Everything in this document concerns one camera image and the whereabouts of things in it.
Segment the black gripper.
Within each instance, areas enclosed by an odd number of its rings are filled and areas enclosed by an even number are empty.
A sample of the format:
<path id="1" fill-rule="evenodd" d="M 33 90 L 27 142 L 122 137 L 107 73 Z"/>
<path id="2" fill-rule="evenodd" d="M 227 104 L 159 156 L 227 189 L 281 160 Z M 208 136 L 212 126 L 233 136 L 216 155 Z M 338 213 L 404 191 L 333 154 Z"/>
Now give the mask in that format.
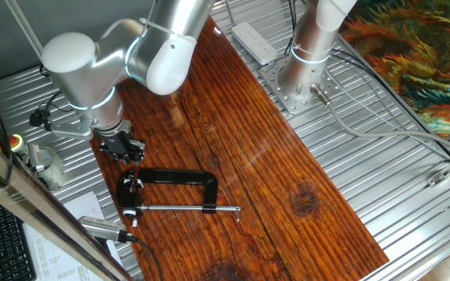
<path id="1" fill-rule="evenodd" d="M 111 154 L 124 165 L 132 162 L 139 163 L 145 157 L 146 143 L 140 140 L 132 140 L 131 128 L 121 129 L 113 135 L 107 135 L 101 130 L 94 129 L 94 133 L 101 138 L 99 150 Z"/>

